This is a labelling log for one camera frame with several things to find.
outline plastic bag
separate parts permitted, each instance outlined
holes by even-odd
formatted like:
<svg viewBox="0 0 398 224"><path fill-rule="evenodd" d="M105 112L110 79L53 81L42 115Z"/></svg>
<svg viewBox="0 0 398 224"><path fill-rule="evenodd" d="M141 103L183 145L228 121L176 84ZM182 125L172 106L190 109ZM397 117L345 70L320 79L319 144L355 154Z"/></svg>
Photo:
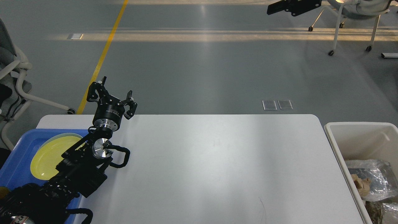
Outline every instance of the plastic bag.
<svg viewBox="0 0 398 224"><path fill-rule="evenodd" d="M386 198L398 196L398 183L388 162L370 160L345 161L350 174L356 174L361 179L369 178L370 192L363 196L362 200L380 201Z"/></svg>
<svg viewBox="0 0 398 224"><path fill-rule="evenodd" d="M397 198L377 202L367 201L365 208L373 224L398 224Z"/></svg>

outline white table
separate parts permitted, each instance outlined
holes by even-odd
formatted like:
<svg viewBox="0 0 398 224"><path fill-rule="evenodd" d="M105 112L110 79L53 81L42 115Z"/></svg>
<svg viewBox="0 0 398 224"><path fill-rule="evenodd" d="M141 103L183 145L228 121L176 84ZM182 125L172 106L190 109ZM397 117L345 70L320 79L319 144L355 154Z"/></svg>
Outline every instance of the white table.
<svg viewBox="0 0 398 224"><path fill-rule="evenodd" d="M37 127L86 129L92 117ZM82 199L93 224L363 223L314 115L135 115L121 126L111 141L132 154Z"/></svg>

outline white bin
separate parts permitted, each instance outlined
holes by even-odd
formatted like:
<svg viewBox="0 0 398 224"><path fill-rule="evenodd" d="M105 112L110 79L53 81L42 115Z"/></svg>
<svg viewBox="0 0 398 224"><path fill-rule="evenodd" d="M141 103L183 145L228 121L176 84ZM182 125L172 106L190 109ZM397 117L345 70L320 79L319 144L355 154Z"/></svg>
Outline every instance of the white bin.
<svg viewBox="0 0 398 224"><path fill-rule="evenodd" d="M372 224L344 160L381 159L398 176L398 129L390 123L332 122L325 130L364 223Z"/></svg>

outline silver metal cylinder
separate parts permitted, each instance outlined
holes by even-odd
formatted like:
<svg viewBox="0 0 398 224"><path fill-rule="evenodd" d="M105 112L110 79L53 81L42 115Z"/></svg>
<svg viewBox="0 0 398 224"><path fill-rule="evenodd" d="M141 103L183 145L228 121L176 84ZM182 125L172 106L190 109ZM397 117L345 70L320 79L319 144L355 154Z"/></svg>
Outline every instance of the silver metal cylinder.
<svg viewBox="0 0 398 224"><path fill-rule="evenodd" d="M100 138L95 141L92 148L94 157L98 159L105 159L110 157L113 151L110 149L106 149L106 146L108 145L111 145L111 142L109 142L109 140L106 138Z"/></svg>
<svg viewBox="0 0 398 224"><path fill-rule="evenodd" d="M117 130L118 126L116 122L109 119L98 119L94 121L94 126L96 128L105 127L111 129L113 132Z"/></svg>

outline chair wheel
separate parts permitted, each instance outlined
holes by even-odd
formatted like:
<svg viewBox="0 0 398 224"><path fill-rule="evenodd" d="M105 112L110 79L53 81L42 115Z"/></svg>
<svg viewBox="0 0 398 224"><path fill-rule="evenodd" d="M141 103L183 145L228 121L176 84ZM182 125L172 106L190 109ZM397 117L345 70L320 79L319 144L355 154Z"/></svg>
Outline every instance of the chair wheel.
<svg viewBox="0 0 398 224"><path fill-rule="evenodd" d="M75 114L76 111L73 108L69 108L68 111L66 112L67 114Z"/></svg>

